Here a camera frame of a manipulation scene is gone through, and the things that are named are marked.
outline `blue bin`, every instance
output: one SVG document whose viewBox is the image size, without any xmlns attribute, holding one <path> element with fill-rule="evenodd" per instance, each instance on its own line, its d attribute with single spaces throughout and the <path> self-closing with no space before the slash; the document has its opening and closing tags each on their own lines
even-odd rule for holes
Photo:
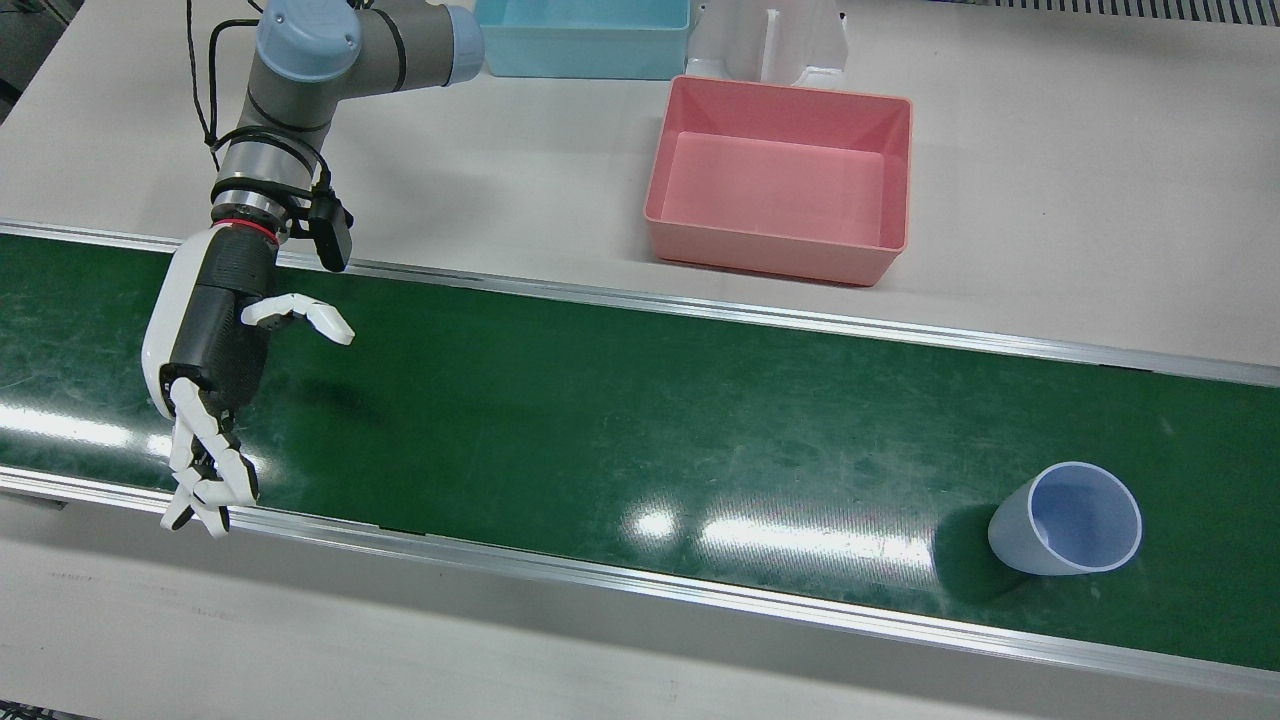
<svg viewBox="0 0 1280 720">
<path fill-rule="evenodd" d="M 671 79 L 685 72 L 689 0 L 476 0 L 489 72 Z"/>
</svg>

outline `pink plastic box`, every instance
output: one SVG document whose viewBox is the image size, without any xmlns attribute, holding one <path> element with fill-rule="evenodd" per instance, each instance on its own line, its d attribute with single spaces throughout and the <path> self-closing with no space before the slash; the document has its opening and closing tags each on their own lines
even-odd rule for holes
<svg viewBox="0 0 1280 720">
<path fill-rule="evenodd" d="M 645 219 L 666 260 L 876 284 L 906 247 L 911 102 L 680 76 Z"/>
</svg>

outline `white plastic stand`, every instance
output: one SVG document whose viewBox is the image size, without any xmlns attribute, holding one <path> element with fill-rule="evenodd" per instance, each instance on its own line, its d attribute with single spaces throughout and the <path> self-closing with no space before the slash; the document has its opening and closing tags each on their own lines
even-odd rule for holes
<svg viewBox="0 0 1280 720">
<path fill-rule="evenodd" d="M 691 76 L 840 87 L 849 59 L 835 0 L 707 0 L 694 8 Z"/>
</svg>

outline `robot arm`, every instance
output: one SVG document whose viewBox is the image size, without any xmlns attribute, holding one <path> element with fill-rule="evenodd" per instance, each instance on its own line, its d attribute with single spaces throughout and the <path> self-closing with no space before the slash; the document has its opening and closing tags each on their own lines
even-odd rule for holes
<svg viewBox="0 0 1280 720">
<path fill-rule="evenodd" d="M 306 318 L 334 342 L 355 338 L 337 309 L 273 295 L 278 247 L 289 237 L 312 238 L 333 272 L 351 256 L 352 218 L 319 152 L 338 102 L 456 85 L 475 77 L 483 59 L 480 28 L 461 8 L 421 0 L 379 0 L 362 10 L 343 0 L 266 5 L 238 128 L 223 141 L 214 224 L 174 252 L 142 343 L 151 401 L 174 420 L 169 464 L 178 488 L 165 527 L 197 515 L 210 533 L 224 534 L 227 507 L 257 501 L 255 468 L 232 428 L 257 392 L 273 329 Z"/>
</svg>

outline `plastic cup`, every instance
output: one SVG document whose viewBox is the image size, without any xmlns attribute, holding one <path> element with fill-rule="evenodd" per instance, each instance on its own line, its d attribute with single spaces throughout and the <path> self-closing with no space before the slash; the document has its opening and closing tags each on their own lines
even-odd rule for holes
<svg viewBox="0 0 1280 720">
<path fill-rule="evenodd" d="M 1106 573 L 1138 552 L 1142 512 L 1111 473 L 1088 462 L 1059 462 L 1001 503 L 987 541 L 996 557 L 1023 573 Z"/>
</svg>

